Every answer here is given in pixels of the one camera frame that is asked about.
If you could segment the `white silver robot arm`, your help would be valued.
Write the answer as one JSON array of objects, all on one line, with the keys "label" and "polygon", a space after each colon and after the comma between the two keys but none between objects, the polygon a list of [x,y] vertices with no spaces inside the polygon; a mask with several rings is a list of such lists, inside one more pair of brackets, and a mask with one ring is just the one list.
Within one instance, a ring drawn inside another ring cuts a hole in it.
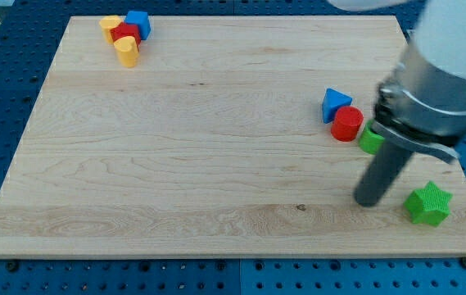
[{"label": "white silver robot arm", "polygon": [[429,0],[391,75],[378,86],[373,131],[401,149],[457,158],[466,134],[466,0]]}]

